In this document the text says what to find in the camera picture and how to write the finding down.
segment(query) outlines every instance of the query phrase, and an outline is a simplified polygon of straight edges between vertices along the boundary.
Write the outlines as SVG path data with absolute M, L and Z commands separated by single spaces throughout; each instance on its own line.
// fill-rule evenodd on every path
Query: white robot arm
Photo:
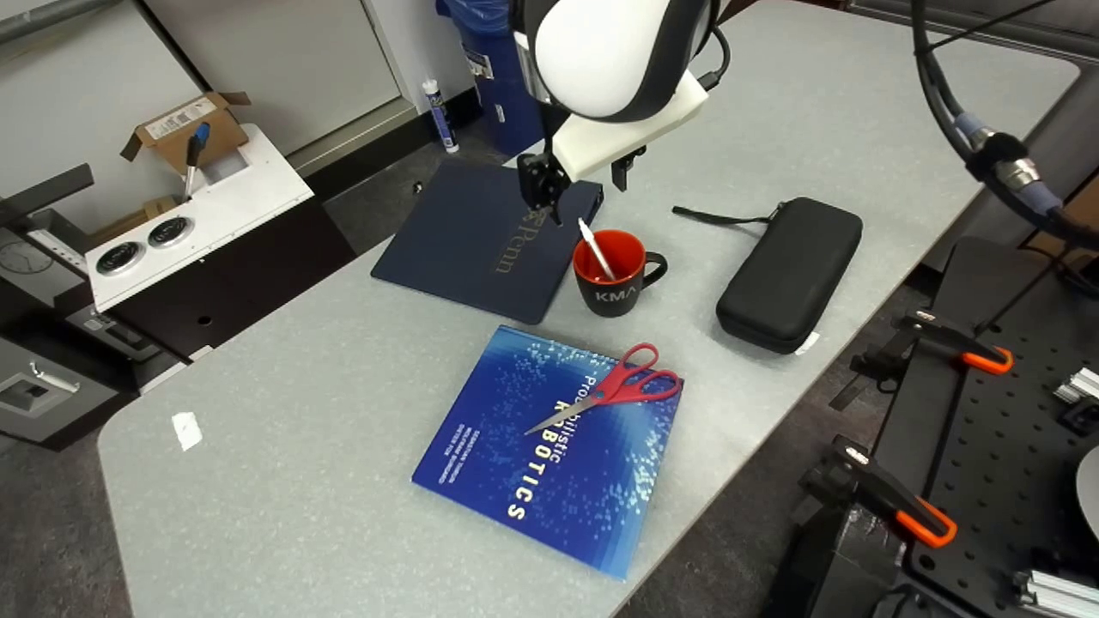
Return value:
M 613 163 L 626 190 L 629 162 L 685 122 L 717 77 L 694 77 L 692 57 L 717 32 L 720 0 L 511 0 L 527 85 L 542 101 L 546 151 L 520 157 L 528 206 Z

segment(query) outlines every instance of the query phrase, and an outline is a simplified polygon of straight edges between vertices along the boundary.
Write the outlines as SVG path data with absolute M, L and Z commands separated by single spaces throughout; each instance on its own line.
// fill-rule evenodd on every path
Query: scissors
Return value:
M 654 370 L 654 363 L 660 360 L 660 350 L 654 344 L 635 344 L 629 345 L 615 368 L 603 374 L 603 382 L 598 382 L 585 401 L 573 405 L 557 405 L 557 412 L 548 417 L 542 417 L 539 426 L 527 430 L 527 433 L 539 433 L 546 426 L 560 426 L 573 415 L 585 415 L 591 407 L 601 405 L 632 405 L 632 401 L 660 401 L 660 397 L 674 397 L 685 390 L 685 378 L 674 370 Z

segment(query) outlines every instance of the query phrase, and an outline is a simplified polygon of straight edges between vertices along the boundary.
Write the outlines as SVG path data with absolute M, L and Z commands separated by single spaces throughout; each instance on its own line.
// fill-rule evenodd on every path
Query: gray table surface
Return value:
M 565 280 L 539 325 L 607 354 L 654 338 L 687 378 L 629 579 L 408 480 L 506 320 L 374 280 L 378 248 L 99 433 L 135 613 L 613 613 L 978 193 L 925 109 L 906 26 L 765 0 L 728 33 L 720 91 L 595 220 L 645 238 L 670 274 L 622 320 Z M 1018 132 L 1077 74 L 988 45 L 942 57 L 958 98 Z M 866 238 L 819 345 L 776 358 L 716 325 L 753 238 L 670 206 L 769 214 L 791 195 L 859 214 Z M 180 445 L 175 412 L 197 412 L 199 445 Z

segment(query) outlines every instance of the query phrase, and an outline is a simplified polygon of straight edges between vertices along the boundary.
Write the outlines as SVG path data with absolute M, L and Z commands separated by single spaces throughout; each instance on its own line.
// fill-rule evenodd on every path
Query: book cover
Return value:
M 374 279 L 520 321 L 542 321 L 603 193 L 578 180 L 548 208 L 523 203 L 514 167 L 447 157 L 374 263 Z
M 607 405 L 528 433 L 557 401 L 579 401 L 613 363 L 607 354 L 500 325 L 412 480 L 626 575 L 679 394 Z

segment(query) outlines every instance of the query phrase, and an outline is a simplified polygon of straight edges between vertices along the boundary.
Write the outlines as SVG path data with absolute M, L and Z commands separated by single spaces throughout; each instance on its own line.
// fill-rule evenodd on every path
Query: red cup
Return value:
M 645 242 L 629 230 L 598 230 L 595 242 L 607 258 L 615 279 L 598 263 L 585 240 L 573 251 L 573 274 L 586 310 L 598 315 L 629 313 L 642 288 L 665 274 L 665 258 L 645 251 Z

